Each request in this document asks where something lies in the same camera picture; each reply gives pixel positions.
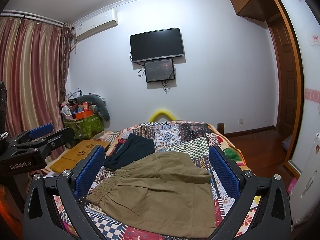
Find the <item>yellow foam bed rail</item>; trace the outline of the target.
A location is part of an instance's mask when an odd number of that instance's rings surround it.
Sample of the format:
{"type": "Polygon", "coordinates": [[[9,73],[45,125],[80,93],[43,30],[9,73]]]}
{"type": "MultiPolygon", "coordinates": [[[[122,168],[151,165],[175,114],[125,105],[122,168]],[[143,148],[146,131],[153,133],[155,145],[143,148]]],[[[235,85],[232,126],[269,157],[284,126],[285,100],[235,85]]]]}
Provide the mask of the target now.
{"type": "Polygon", "coordinates": [[[155,113],[153,113],[153,115],[149,118],[148,122],[156,122],[157,119],[161,116],[164,116],[169,121],[177,121],[176,117],[172,113],[170,113],[165,109],[160,109],[155,111],[155,113]]]}

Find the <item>orange box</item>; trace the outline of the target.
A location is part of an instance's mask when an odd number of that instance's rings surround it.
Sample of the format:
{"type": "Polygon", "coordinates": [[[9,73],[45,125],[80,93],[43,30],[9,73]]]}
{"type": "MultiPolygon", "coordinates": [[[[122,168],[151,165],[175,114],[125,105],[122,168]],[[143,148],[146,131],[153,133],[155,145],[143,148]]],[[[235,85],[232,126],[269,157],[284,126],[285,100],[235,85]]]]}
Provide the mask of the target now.
{"type": "Polygon", "coordinates": [[[75,118],[76,118],[76,120],[81,120],[81,119],[87,118],[89,116],[92,116],[93,114],[94,114],[94,112],[90,111],[90,110],[81,111],[81,112],[76,113],[75,118]]]}

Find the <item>wall-mounted black television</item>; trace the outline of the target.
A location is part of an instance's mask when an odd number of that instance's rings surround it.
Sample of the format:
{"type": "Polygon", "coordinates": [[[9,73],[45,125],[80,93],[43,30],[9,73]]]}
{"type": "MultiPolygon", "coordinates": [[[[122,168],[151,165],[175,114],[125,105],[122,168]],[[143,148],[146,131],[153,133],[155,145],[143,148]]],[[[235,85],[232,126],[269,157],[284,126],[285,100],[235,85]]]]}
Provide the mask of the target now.
{"type": "Polygon", "coordinates": [[[154,30],[130,36],[132,62],[184,56],[179,28],[154,30]]]}

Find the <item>olive khaki pants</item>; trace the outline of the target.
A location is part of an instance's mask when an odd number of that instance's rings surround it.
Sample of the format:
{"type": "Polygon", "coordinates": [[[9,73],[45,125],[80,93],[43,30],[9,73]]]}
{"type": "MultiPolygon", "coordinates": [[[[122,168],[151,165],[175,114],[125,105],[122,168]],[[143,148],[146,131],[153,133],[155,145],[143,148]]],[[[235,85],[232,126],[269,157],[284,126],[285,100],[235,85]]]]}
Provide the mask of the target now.
{"type": "Polygon", "coordinates": [[[186,153],[153,153],[116,170],[86,198],[134,228],[207,238],[216,228],[211,178],[186,153]]]}

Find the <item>red striped curtain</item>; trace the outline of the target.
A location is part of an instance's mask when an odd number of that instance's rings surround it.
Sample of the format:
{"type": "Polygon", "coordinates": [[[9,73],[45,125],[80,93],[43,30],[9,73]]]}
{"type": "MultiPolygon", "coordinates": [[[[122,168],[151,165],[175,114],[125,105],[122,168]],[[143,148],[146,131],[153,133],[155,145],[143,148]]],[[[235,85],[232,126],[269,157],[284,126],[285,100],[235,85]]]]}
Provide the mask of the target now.
{"type": "Polygon", "coordinates": [[[72,39],[69,23],[57,27],[1,17],[1,81],[7,88],[5,127],[10,137],[45,124],[63,129],[60,105],[72,39]]]}

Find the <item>small black wall monitor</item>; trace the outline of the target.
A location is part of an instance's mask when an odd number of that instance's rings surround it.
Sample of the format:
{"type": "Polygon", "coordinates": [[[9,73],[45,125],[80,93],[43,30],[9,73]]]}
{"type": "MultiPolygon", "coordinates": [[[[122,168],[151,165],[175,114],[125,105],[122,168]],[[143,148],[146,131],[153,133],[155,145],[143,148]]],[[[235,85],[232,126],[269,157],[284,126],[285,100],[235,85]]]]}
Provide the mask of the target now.
{"type": "Polygon", "coordinates": [[[153,60],[144,63],[146,82],[161,82],[175,79],[173,59],[153,60]]]}

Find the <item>brown wooden door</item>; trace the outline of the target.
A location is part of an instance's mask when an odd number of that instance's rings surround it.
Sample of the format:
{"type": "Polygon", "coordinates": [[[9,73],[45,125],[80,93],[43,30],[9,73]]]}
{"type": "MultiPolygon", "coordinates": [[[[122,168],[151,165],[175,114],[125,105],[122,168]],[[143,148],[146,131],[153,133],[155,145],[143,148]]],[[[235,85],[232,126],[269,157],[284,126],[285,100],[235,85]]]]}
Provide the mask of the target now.
{"type": "Polygon", "coordinates": [[[293,156],[303,110],[303,71],[299,46],[289,15],[281,0],[273,0],[279,12],[267,20],[276,52],[279,78],[277,131],[291,136],[285,163],[293,156]]]}

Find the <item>wooden overhead cabinet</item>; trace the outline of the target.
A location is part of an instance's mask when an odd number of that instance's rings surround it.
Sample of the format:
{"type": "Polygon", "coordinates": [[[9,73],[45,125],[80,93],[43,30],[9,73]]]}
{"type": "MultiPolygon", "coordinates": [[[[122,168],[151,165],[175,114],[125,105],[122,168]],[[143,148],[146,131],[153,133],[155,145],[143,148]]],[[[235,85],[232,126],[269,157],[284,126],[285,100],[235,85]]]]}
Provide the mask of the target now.
{"type": "Polygon", "coordinates": [[[231,0],[238,16],[266,21],[279,12],[275,0],[231,0]]]}

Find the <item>white appliance with stickers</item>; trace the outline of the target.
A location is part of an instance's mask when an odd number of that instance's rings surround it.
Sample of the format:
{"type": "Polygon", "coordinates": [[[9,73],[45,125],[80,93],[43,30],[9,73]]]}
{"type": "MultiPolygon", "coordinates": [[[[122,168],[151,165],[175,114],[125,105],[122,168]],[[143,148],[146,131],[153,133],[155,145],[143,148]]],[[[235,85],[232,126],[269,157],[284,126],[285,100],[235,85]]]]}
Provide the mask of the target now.
{"type": "Polygon", "coordinates": [[[319,204],[319,133],[316,134],[308,161],[289,195],[291,227],[308,220],[319,204]]]}

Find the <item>dark navy folded garment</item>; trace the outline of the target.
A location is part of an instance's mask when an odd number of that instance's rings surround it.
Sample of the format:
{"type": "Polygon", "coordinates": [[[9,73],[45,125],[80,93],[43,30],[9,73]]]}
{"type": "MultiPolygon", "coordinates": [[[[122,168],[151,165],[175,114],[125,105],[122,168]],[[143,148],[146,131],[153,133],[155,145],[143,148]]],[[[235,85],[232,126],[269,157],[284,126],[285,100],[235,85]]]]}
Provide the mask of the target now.
{"type": "Polygon", "coordinates": [[[111,170],[117,170],[154,152],[155,147],[152,139],[131,133],[126,142],[121,144],[115,153],[106,157],[103,166],[111,170]]]}

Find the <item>grey plush neck pillow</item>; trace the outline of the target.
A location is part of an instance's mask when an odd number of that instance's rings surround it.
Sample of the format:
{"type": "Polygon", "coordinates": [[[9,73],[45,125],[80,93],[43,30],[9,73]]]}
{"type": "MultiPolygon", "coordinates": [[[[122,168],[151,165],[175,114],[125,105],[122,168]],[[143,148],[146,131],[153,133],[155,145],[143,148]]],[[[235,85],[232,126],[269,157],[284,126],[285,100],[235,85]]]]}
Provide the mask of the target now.
{"type": "Polygon", "coordinates": [[[98,113],[106,121],[110,120],[110,115],[106,108],[106,103],[101,99],[101,97],[94,94],[88,94],[76,98],[76,102],[80,104],[87,102],[91,105],[94,105],[95,113],[98,113]]]}

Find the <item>white air conditioner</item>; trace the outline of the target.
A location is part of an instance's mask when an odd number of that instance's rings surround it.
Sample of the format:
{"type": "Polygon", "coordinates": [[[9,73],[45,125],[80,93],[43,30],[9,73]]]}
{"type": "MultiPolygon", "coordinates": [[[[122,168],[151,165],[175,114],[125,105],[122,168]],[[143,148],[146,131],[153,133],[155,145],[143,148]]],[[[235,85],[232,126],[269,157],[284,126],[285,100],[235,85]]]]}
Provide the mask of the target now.
{"type": "Polygon", "coordinates": [[[76,41],[82,41],[101,31],[116,27],[118,25],[117,11],[112,9],[102,12],[92,18],[78,24],[75,29],[76,41]]]}

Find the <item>colourful patchwork bedspread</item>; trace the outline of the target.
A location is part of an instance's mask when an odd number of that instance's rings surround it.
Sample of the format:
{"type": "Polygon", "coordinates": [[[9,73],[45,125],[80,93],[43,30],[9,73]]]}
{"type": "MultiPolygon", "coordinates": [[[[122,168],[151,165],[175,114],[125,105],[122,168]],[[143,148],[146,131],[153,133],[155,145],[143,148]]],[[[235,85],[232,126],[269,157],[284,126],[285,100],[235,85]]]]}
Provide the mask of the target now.
{"type": "Polygon", "coordinates": [[[235,203],[209,152],[240,170],[244,158],[212,125],[149,122],[100,140],[111,147],[80,204],[104,239],[207,238],[235,203]]]}

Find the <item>green patterned storage bin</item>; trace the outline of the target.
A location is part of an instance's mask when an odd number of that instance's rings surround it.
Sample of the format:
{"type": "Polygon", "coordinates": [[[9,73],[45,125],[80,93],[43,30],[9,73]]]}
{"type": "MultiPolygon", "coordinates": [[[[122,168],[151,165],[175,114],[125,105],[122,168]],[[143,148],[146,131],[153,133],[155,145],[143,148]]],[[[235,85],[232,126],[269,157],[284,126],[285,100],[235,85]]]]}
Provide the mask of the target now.
{"type": "Polygon", "coordinates": [[[104,130],[103,121],[96,114],[80,120],[63,120],[63,123],[74,131],[75,139],[91,139],[104,130]]]}

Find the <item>bamboo folding lap table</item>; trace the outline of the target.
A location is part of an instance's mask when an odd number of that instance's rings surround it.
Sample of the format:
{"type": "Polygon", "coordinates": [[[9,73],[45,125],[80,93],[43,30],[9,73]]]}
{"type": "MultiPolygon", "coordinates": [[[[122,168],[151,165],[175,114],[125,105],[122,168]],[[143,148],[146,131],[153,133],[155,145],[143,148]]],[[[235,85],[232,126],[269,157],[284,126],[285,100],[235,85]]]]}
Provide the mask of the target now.
{"type": "Polygon", "coordinates": [[[83,140],[76,146],[61,154],[60,158],[49,166],[51,171],[62,173],[64,170],[72,170],[76,164],[85,159],[95,146],[102,146],[105,150],[109,147],[110,142],[98,140],[83,140]]]}

